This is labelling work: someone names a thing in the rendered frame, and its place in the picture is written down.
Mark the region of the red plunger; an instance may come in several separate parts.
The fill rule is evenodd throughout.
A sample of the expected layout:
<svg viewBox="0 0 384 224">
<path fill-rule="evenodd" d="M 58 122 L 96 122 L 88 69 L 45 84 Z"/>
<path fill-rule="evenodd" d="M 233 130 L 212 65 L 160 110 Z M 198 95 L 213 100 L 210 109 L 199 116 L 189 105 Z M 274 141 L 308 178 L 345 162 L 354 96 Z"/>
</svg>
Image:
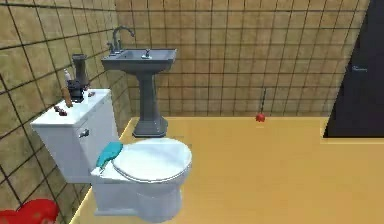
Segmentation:
<svg viewBox="0 0 384 224">
<path fill-rule="evenodd" d="M 261 103 L 260 103 L 260 110 L 259 110 L 259 113 L 256 115 L 256 121 L 257 122 L 264 122 L 265 121 L 265 115 L 263 114 L 265 97 L 266 97 L 266 89 L 263 89 L 262 99 L 261 99 Z"/>
</svg>

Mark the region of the white toilet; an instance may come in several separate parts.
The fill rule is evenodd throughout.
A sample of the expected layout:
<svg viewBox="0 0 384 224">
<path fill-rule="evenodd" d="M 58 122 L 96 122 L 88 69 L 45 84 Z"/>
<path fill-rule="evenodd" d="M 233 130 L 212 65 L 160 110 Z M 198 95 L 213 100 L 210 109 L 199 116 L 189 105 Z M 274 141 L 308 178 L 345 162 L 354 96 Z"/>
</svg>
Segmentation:
<svg viewBox="0 0 384 224">
<path fill-rule="evenodd" d="M 65 180 L 89 183 L 96 213 L 103 216 L 137 216 L 161 223 L 180 211 L 181 185 L 192 166 L 192 153 L 181 141 L 149 138 L 125 144 L 119 140 L 111 91 L 91 89 L 81 103 L 60 116 L 54 106 L 31 123 Z M 120 154 L 104 167 L 96 166 L 110 142 L 121 142 Z"/>
</svg>

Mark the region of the teal cloth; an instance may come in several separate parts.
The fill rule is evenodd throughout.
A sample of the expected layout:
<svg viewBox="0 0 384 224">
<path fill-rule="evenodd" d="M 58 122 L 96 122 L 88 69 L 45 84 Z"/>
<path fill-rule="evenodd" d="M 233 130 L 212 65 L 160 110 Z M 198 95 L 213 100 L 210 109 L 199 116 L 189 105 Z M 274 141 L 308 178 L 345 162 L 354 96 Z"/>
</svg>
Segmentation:
<svg viewBox="0 0 384 224">
<path fill-rule="evenodd" d="M 108 161 L 113 160 L 120 154 L 122 148 L 123 144 L 121 142 L 110 142 L 101 151 L 97 159 L 96 166 L 100 168 L 104 167 Z"/>
</svg>

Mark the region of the grey sink faucet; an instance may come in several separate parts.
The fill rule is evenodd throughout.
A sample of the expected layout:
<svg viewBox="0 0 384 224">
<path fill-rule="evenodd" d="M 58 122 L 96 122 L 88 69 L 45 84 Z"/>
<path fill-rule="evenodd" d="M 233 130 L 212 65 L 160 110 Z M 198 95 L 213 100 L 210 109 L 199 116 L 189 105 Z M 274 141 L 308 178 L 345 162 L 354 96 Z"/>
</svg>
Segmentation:
<svg viewBox="0 0 384 224">
<path fill-rule="evenodd" d="M 121 40 L 117 38 L 117 34 L 121 31 L 121 30 L 126 30 L 129 32 L 129 34 L 134 37 L 135 36 L 135 33 L 133 30 L 131 30 L 129 27 L 126 27 L 126 26 L 118 26 L 116 27 L 114 30 L 113 30 L 113 33 L 112 33 L 112 42 L 108 42 L 107 43 L 107 46 L 109 47 L 109 51 L 111 54 L 113 53 L 116 53 L 116 52 L 120 52 L 122 50 L 122 47 L 121 47 Z"/>
</svg>

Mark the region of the brown bottle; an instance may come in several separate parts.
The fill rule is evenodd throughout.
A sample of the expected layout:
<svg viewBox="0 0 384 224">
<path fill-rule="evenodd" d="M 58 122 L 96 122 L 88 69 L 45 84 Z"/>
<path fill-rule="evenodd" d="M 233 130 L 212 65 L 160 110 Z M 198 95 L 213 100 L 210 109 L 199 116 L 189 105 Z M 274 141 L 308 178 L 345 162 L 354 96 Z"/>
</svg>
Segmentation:
<svg viewBox="0 0 384 224">
<path fill-rule="evenodd" d="M 67 87 L 63 87 L 61 89 L 62 91 L 62 96 L 63 96 L 63 99 L 65 101 L 65 104 L 68 108 L 71 108 L 73 107 L 73 104 L 72 104 L 72 100 L 71 100 L 71 96 L 70 96 L 70 93 L 69 93 L 69 90 Z"/>
</svg>

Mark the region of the black room door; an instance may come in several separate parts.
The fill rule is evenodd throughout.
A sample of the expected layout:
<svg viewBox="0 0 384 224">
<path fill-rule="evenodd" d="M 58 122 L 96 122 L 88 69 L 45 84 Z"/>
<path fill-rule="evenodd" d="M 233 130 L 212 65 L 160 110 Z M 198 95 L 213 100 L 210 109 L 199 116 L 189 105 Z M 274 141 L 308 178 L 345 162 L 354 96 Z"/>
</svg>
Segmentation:
<svg viewBox="0 0 384 224">
<path fill-rule="evenodd" d="M 369 1 L 323 137 L 384 138 L 384 0 Z"/>
</svg>

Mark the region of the red bin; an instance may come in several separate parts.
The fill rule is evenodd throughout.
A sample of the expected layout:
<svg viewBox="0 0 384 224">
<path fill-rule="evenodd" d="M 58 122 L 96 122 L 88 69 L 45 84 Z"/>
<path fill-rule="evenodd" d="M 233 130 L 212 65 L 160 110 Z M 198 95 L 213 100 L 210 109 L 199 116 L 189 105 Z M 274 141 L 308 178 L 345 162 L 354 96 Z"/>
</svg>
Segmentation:
<svg viewBox="0 0 384 224">
<path fill-rule="evenodd" d="M 59 208 L 50 199 L 34 199 L 18 210 L 1 210 L 0 224 L 55 224 Z"/>
</svg>

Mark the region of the grey pedestal sink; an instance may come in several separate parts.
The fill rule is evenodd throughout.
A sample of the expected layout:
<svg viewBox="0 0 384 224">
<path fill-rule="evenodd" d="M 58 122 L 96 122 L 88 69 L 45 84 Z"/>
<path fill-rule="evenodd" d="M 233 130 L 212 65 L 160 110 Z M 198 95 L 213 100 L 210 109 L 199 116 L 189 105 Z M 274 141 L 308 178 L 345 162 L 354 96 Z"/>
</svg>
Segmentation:
<svg viewBox="0 0 384 224">
<path fill-rule="evenodd" d="M 105 70 L 123 71 L 136 77 L 140 93 L 140 118 L 133 131 L 138 138 L 160 138 L 167 133 L 168 122 L 160 115 L 155 75 L 171 69 L 176 49 L 125 49 L 101 59 Z"/>
</svg>

